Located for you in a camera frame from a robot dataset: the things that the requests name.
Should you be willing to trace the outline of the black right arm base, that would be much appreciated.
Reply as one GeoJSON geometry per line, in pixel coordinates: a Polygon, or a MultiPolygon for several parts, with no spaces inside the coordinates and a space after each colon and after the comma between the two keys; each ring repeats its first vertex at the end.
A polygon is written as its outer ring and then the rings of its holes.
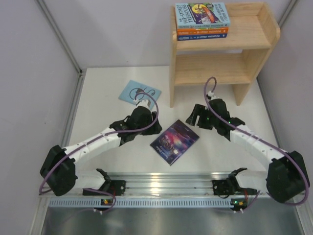
{"type": "Polygon", "coordinates": [[[213,193],[222,199],[234,195],[234,187],[229,180],[213,180],[213,193]]]}

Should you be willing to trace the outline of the blue 91-storey treehouse book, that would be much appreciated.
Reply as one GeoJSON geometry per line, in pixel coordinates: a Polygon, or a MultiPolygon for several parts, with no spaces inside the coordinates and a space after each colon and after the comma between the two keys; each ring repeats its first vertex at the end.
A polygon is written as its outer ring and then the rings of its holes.
{"type": "Polygon", "coordinates": [[[226,38],[227,33],[225,34],[207,34],[207,35],[188,35],[188,36],[178,36],[178,41],[190,41],[190,40],[204,40],[204,39],[217,39],[217,38],[226,38]]]}

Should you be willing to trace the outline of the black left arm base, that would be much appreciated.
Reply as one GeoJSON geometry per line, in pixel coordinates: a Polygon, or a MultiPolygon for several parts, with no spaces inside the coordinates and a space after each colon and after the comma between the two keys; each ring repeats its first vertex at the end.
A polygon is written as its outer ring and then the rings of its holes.
{"type": "Polygon", "coordinates": [[[96,192],[83,189],[84,196],[104,196],[102,192],[112,194],[114,196],[120,196],[124,194],[126,189],[126,181],[124,180],[108,180],[106,181],[100,189],[96,192]]]}

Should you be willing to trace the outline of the light blue thin booklet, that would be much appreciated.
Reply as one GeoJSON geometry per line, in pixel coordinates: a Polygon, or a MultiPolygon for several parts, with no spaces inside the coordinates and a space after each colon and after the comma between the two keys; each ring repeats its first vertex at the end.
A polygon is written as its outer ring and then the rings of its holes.
{"type": "Polygon", "coordinates": [[[130,104],[135,104],[134,100],[149,100],[149,109],[151,110],[154,107],[154,102],[151,100],[150,95],[155,101],[161,95],[161,91],[159,89],[147,86],[145,84],[130,80],[122,93],[119,96],[119,99],[130,104]]]}

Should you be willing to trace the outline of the orange 78-storey treehouse book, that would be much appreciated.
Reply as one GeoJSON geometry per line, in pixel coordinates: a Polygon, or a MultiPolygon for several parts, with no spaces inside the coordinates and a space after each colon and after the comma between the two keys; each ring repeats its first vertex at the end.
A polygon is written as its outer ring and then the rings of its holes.
{"type": "Polygon", "coordinates": [[[207,35],[207,34],[226,34],[229,27],[221,28],[187,28],[187,29],[177,29],[178,36],[189,36],[189,35],[207,35]]]}

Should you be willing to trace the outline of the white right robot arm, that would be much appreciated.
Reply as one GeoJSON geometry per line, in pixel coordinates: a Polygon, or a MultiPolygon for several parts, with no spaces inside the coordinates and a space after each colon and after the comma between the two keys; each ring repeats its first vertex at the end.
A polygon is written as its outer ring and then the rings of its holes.
{"type": "Polygon", "coordinates": [[[308,197],[310,181],[302,155],[297,151],[286,152],[254,134],[244,121],[230,116],[222,99],[211,99],[207,105],[196,104],[186,123],[215,129],[263,165],[264,171],[247,168],[233,171],[230,177],[237,187],[264,191],[279,203],[286,203],[302,192],[308,197]]]}

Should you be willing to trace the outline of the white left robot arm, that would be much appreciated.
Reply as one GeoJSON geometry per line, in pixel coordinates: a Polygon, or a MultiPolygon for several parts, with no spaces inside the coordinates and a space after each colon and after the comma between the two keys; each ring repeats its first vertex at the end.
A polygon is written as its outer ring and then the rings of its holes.
{"type": "Polygon", "coordinates": [[[158,112],[139,106],[124,119],[113,122],[85,141],[67,147],[51,147],[40,175],[49,186],[48,192],[55,196],[63,196],[74,189],[82,189],[83,195],[109,192],[112,180],[104,170],[97,168],[82,172],[79,166],[101,153],[133,141],[138,135],[156,135],[161,130],[158,112]]]}

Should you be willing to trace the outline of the purple galaxy cover book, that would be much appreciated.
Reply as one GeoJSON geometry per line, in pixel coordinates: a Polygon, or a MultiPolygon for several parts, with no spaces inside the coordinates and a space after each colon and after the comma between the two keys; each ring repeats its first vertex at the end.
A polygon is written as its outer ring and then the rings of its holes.
{"type": "Polygon", "coordinates": [[[162,132],[150,146],[169,165],[173,165],[200,137],[181,120],[162,132]]]}

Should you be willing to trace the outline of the light blue 143-storey treehouse book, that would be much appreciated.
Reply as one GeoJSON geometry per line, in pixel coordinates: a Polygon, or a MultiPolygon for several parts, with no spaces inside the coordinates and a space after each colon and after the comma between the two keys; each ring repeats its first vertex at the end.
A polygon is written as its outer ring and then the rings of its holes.
{"type": "Polygon", "coordinates": [[[175,14],[177,29],[230,26],[230,17],[223,2],[176,3],[175,14]]]}

